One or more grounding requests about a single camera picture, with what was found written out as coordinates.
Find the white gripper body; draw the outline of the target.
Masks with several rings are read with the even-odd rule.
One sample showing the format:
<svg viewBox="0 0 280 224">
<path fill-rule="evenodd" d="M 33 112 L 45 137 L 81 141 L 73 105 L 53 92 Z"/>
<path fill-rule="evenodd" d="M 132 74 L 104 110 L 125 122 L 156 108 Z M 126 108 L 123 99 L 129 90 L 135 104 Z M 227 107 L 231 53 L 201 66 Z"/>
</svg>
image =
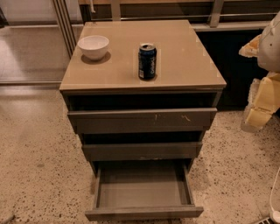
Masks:
<svg viewBox="0 0 280 224">
<path fill-rule="evenodd" d="M 248 104 L 271 115 L 277 112 L 280 108 L 280 73 L 269 72 L 261 80 L 253 79 Z"/>
</svg>

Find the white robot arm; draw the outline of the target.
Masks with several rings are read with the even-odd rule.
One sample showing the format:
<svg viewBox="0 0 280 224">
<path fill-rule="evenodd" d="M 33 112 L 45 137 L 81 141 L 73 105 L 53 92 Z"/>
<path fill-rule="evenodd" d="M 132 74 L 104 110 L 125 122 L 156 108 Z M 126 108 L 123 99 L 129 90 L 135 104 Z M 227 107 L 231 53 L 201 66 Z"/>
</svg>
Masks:
<svg viewBox="0 0 280 224">
<path fill-rule="evenodd" d="M 241 122 L 242 130 L 257 132 L 280 108 L 280 11 L 260 35 L 240 49 L 239 54 L 257 57 L 258 66 L 268 71 L 261 80 L 253 79 Z"/>
</svg>

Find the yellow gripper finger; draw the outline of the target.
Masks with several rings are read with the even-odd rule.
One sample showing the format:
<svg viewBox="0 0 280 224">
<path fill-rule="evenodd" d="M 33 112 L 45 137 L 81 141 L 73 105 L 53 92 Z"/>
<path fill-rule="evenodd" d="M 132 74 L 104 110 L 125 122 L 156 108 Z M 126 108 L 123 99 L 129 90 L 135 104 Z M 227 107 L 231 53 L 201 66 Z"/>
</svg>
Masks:
<svg viewBox="0 0 280 224">
<path fill-rule="evenodd" d="M 256 57 L 258 55 L 260 37 L 260 35 L 257 35 L 251 39 L 239 50 L 239 54 L 247 58 Z"/>
<path fill-rule="evenodd" d="M 256 128 L 262 128 L 271 118 L 270 114 L 248 107 L 245 108 L 244 116 L 244 122 Z"/>
</svg>

